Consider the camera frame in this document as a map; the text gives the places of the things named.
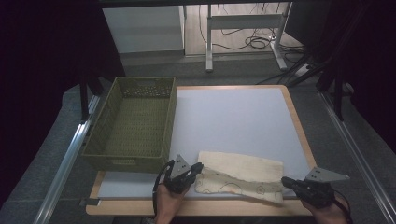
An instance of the robotic arm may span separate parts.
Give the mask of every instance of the robotic arm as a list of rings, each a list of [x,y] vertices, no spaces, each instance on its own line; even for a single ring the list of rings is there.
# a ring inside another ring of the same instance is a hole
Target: robotic arm
[[[204,165],[197,162],[193,166],[189,166],[180,155],[177,155],[175,161],[171,160],[165,164],[152,189],[152,205],[155,215],[157,215],[157,188],[160,184],[161,175],[166,168],[168,169],[165,172],[163,183],[169,191],[180,194],[195,182],[196,176],[202,172]]]
[[[347,175],[339,175],[325,169],[315,167],[305,177],[305,180],[294,180],[286,176],[281,181],[284,187],[292,189],[298,198],[313,205],[317,209],[332,205],[337,205],[346,216],[348,223],[353,223],[350,216],[350,207],[345,208],[335,199],[335,190],[331,182],[349,180]]]

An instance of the human hand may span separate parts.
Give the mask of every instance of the human hand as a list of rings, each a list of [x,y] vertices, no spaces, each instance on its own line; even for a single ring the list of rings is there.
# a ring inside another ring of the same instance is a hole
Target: human hand
[[[347,202],[338,197],[336,200],[348,209]],[[317,209],[303,200],[301,202],[312,213],[318,224],[347,224],[344,212],[334,203],[328,207]]]
[[[176,215],[183,202],[184,195],[189,191],[185,189],[181,194],[173,193],[164,185],[157,188],[157,216],[154,218],[156,224],[169,224]]]

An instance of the beige cloth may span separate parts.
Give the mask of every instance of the beige cloth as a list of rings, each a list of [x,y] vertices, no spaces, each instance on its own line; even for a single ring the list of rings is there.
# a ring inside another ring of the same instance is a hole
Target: beige cloth
[[[228,192],[282,203],[283,163],[234,153],[201,151],[204,169],[195,181],[199,193]]]

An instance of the metal rail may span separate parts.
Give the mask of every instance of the metal rail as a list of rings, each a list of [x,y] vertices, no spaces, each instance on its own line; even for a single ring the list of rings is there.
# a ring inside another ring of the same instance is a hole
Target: metal rail
[[[372,192],[385,219],[387,220],[388,223],[395,223],[396,210],[392,203],[392,200],[385,192],[384,188],[382,187],[382,184],[375,177],[375,174],[370,168],[370,165],[368,164],[367,160],[364,159],[361,150],[359,149],[358,145],[356,144],[355,140],[350,134],[345,123],[335,115],[334,111],[332,110],[332,100],[330,99],[330,97],[322,92],[319,93],[319,96],[325,103],[327,110],[330,114],[330,117],[332,119],[332,122],[334,123],[334,126],[336,127],[337,131],[340,133],[341,137],[343,138],[353,161],[356,163],[359,171],[361,172],[361,175],[364,181],[366,182],[367,187]]]
[[[89,104],[90,115],[94,113],[99,103],[100,97],[93,96]],[[52,180],[46,197],[38,210],[35,217],[34,224],[46,224],[50,221],[50,217],[55,209],[56,203],[64,189],[64,184],[69,177],[70,171],[74,165],[79,149],[81,148],[84,137],[91,125],[92,116],[89,116],[87,121],[78,125],[75,135],[70,143],[69,148],[64,155],[61,165],[59,166],[58,172]]]

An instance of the green plastic basket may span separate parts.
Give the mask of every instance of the green plastic basket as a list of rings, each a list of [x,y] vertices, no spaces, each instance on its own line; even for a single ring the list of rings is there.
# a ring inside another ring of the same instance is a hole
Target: green plastic basket
[[[116,77],[82,157],[96,170],[156,173],[169,160],[174,77]]]

